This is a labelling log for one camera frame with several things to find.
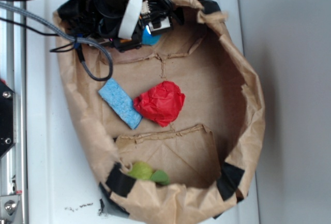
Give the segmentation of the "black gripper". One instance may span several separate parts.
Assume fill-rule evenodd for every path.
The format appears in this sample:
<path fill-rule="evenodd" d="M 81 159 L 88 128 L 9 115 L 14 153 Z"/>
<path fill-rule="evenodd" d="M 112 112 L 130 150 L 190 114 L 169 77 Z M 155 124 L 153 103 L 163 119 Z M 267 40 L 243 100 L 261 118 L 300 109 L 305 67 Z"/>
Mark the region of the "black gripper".
<path fill-rule="evenodd" d="M 140 48 L 147 25 L 156 36 L 173 30 L 173 20 L 184 24 L 182 8 L 171 0 L 69 0 L 58 14 L 72 35 L 120 52 Z"/>

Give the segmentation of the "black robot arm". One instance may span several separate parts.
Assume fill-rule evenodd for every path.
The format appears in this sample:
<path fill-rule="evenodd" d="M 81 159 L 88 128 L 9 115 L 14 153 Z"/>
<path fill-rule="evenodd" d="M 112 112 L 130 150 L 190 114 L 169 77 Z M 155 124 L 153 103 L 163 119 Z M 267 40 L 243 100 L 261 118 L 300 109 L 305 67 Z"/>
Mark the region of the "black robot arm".
<path fill-rule="evenodd" d="M 159 36 L 184 24 L 182 8 L 171 0 L 69 0 L 57 13 L 69 33 L 120 52 L 138 49 L 144 36 Z"/>

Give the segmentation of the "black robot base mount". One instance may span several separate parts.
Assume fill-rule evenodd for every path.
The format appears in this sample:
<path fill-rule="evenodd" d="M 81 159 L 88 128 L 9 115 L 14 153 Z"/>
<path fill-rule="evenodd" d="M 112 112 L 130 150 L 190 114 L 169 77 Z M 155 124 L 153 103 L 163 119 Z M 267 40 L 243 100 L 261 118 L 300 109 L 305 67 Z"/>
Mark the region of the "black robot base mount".
<path fill-rule="evenodd" d="M 1 79 L 1 159 L 14 145 L 14 91 Z"/>

